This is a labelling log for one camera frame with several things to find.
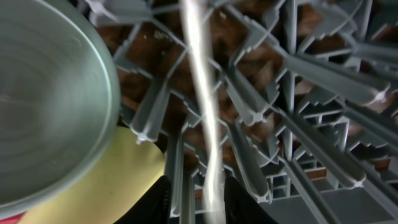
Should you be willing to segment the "yellow plastic cup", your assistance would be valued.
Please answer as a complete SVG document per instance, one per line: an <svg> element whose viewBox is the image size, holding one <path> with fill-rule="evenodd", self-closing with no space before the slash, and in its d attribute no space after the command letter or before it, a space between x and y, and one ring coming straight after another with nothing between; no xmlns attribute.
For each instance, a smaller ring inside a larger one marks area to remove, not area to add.
<svg viewBox="0 0 398 224"><path fill-rule="evenodd" d="M165 157L152 142L137 143L118 127L96 165L78 182L29 210L24 224L99 224L121 218L163 175Z"/></svg>

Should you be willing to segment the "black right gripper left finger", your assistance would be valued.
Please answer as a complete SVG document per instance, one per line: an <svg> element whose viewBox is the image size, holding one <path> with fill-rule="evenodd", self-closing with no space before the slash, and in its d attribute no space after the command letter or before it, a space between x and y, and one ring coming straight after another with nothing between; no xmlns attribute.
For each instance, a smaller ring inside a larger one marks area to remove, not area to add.
<svg viewBox="0 0 398 224"><path fill-rule="evenodd" d="M171 209L171 181L161 176L114 224L168 224Z"/></svg>

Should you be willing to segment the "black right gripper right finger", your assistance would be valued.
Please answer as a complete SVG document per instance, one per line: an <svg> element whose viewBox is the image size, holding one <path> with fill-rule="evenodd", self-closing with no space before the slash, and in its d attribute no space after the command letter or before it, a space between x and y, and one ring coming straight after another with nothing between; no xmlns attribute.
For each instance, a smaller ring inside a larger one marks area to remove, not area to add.
<svg viewBox="0 0 398 224"><path fill-rule="evenodd" d="M227 224L277 224L234 177L225 180L224 203Z"/></svg>

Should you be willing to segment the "green bowl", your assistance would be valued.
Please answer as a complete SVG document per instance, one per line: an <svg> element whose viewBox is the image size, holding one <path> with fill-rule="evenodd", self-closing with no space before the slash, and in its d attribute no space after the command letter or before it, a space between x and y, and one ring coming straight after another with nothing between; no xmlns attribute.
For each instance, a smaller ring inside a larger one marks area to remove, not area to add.
<svg viewBox="0 0 398 224"><path fill-rule="evenodd" d="M93 167L115 130L120 96L107 46L69 2L1 2L2 218Z"/></svg>

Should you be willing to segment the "white plastic spoon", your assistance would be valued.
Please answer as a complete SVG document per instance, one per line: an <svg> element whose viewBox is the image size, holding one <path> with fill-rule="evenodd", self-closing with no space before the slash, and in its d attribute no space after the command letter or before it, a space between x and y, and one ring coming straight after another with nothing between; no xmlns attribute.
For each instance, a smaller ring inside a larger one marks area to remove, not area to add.
<svg viewBox="0 0 398 224"><path fill-rule="evenodd" d="M208 210L206 221L207 223L226 224L221 176L222 156L219 145L218 100L213 93L213 72L208 61L211 47L208 25L203 22L205 3L197 0L181 0L180 3L183 34L190 52L190 68L200 108L208 156L203 189L204 207Z"/></svg>

